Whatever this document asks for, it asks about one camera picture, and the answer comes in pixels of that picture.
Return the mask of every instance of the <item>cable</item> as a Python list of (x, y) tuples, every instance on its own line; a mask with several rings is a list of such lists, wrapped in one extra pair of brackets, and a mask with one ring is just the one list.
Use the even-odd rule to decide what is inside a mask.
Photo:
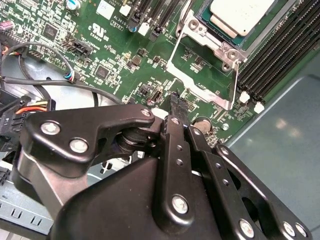
[(33, 41), (27, 41), (27, 42), (24, 42), (24, 43), (20, 43), (20, 44), (17, 44), (17, 45), (14, 45), (12, 47), (10, 47), (8, 49), (8, 51), (3, 55), (2, 57), (2, 63), (1, 63), (1, 67), (3, 66), (4, 64), (4, 61), (6, 60), (7, 56), (14, 52), (15, 50), (17, 49), (20, 49), (20, 48), (24, 48), (24, 47), (27, 47), (27, 46), (30, 46), (30, 45), (34, 45), (34, 46), (41, 46), (41, 47), (45, 47), (51, 51), (53, 51), (56, 55), (58, 55), (62, 61), (65, 63), (65, 65), (70, 69), (70, 73), (72, 74), (72, 77), (74, 77), (75, 75), (75, 71), (73, 69), (73, 67), (70, 65), (70, 63), (68, 62), (68, 60), (60, 53), (58, 52), (57, 50), (55, 50), (53, 47), (51, 46), (48, 46), (44, 43), (41, 43), (41, 42), (33, 42)]
[(68, 81), (60, 81), (60, 80), (54, 80), (54, 81), (32, 81), (32, 80), (24, 80), (21, 78), (15, 78), (15, 77), (9, 77), (9, 76), (3, 76), (2, 80), (6, 84), (19, 84), (19, 85), (34, 85), (34, 86), (65, 86), (65, 87), (74, 87), (74, 88), (79, 88), (79, 89), (84, 89), (91, 91), (96, 94), (100, 94), (101, 96), (115, 102), (118, 105), (122, 105), (122, 101), (112, 93), (103, 91), (101, 89), (86, 85), (85, 83), (82, 82), (77, 82), (77, 83), (70, 83)]
[(94, 107), (99, 107), (99, 99), (98, 95), (95, 92), (92, 92)]
[(30, 111), (42, 111), (46, 112), (47, 109), (44, 107), (39, 107), (39, 106), (27, 106), (24, 108), (19, 109), (15, 114), (22, 114), (24, 112), (30, 112)]
[[(19, 55), (19, 57), (18, 57), (18, 63), (19, 63), (20, 70), (23, 73), (24, 77), (28, 80), (34, 81), (35, 79), (29, 74), (29, 72), (26, 68), (25, 59), (23, 57), (21, 57), (21, 55)], [(44, 100), (51, 99), (50, 94), (43, 86), (34, 85), (34, 88), (42, 95), (42, 98)]]
[(5, 90), (5, 84), (4, 84), (4, 82), (1, 80), (1, 68), (2, 68), (2, 63), (3, 63), (3, 61), (2, 61), (3, 57), (2, 57), (1, 38), (0, 38), (0, 50), (1, 50), (1, 54), (0, 54), (0, 87), (1, 87), (2, 90)]

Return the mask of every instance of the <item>capacitor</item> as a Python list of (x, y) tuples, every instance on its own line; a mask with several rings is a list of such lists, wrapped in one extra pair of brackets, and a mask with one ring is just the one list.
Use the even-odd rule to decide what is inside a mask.
[(81, 8), (81, 4), (79, 0), (67, 0), (65, 7), (70, 11), (76, 11)]
[(192, 125), (199, 129), (204, 135), (208, 135), (212, 131), (211, 121), (205, 116), (197, 117)]

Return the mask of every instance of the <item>black wire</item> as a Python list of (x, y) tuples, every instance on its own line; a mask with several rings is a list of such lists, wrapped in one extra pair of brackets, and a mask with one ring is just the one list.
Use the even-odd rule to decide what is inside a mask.
[[(23, 73), (24, 77), (28, 80), (35, 80), (28, 72), (27, 68), (26, 68), (26, 63), (25, 63), (25, 59), (23, 57), (21, 57), (21, 55), (19, 55), (18, 57), (18, 63), (19, 63), (19, 67), (21, 72)], [(37, 86), (34, 85), (34, 88), (42, 95), (44, 100), (49, 100), (51, 99), (50, 94), (48, 93), (48, 91), (43, 87), (43, 86)]]
[(84, 89), (91, 91), (96, 94), (100, 94), (101, 96), (113, 101), (114, 103), (121, 105), (123, 104), (122, 101), (112, 93), (103, 91), (101, 89), (95, 88), (93, 86), (86, 85), (83, 82), (77, 83), (70, 83), (68, 81), (60, 81), (60, 80), (53, 80), (53, 81), (42, 81), (42, 80), (25, 80), (16, 77), (9, 77), (4, 76), (2, 77), (3, 81), (7, 84), (19, 84), (19, 85), (35, 85), (35, 86), (65, 86), (65, 87), (74, 87), (79, 89)]
[(0, 87), (2, 90), (5, 90), (5, 84), (4, 82), (1, 80), (1, 67), (2, 67), (2, 44), (1, 44), (1, 38), (0, 38)]
[(98, 94), (96, 94), (95, 92), (92, 92), (92, 97), (93, 97), (94, 107), (99, 107)]
[(74, 68), (70, 65), (68, 60), (60, 52), (58, 52), (56, 49), (54, 49), (51, 46), (48, 46), (47, 44), (44, 44), (44, 43), (41, 43), (41, 42), (33, 42), (33, 41), (27, 41), (27, 42), (24, 42), (24, 43), (19, 43), (17, 45), (14, 45), (14, 46), (10, 47), (8, 49), (8, 51), (6, 51), (6, 53), (3, 55), (3, 59), (2, 59), (2, 63), (1, 64), (2, 65), (4, 64), (4, 61), (6, 60), (7, 56), (10, 53), (14, 52), (17, 49), (25, 48), (25, 47), (30, 46), (30, 45), (45, 47), (45, 48), (53, 51), (56, 55), (58, 55), (62, 59), (62, 61), (65, 63), (65, 65), (70, 69), (70, 72), (74, 71)]

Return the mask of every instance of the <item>green circuit board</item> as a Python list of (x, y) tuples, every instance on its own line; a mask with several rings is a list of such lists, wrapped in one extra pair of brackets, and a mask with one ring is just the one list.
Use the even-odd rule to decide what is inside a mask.
[[(105, 12), (100, 14), (102, 3)], [(122, 0), (82, 0), (76, 13), (66, 9), (65, 0), (0, 0), (0, 21), (13, 21), (14, 35), (20, 40), (46, 43), (59, 50), (80, 75), (81, 81), (115, 94), (124, 104), (134, 99), (135, 103), (161, 108), (169, 94), (179, 92), (188, 102), (191, 122), (198, 117), (210, 119), (213, 129), (207, 141), (213, 146), (218, 141), (226, 142), (252, 119), (254, 105), (240, 104), (238, 93), (230, 111), (205, 103), (164, 70), (177, 41), (175, 32), (184, 3), (180, 1), (165, 33), (156, 42), (128, 30), (128, 20), (119, 13)], [(197, 12), (202, 3), (202, 0), (196, 0), (192, 9)], [(69, 37), (90, 45), (92, 54), (83, 57), (69, 51), (65, 44)], [(143, 51), (143, 56), (139, 55), (139, 50)], [(61, 69), (62, 74), (67, 71), (63, 62), (44, 48), (32, 47), (30, 54)], [(311, 52), (306, 61), (313, 55)], [(225, 99), (228, 97), (232, 74), (221, 71), (222, 62), (207, 47), (185, 37), (173, 63), (192, 77), (201, 89), (209, 89)], [(300, 67), (283, 79), (281, 88)], [(162, 95), (156, 102), (150, 102), (140, 94), (143, 86), (148, 86), (150, 91), (161, 89)], [(223, 124), (228, 124), (227, 130), (222, 129)]]

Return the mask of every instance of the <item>motherboard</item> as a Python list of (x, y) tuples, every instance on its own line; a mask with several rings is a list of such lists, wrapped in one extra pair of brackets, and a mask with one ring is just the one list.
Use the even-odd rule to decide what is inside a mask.
[[(0, 37), (55, 48), (77, 81), (124, 104), (175, 94), (213, 147), (317, 54), (319, 15), (318, 0), (0, 0)], [(44, 47), (28, 56), (67, 71)]]

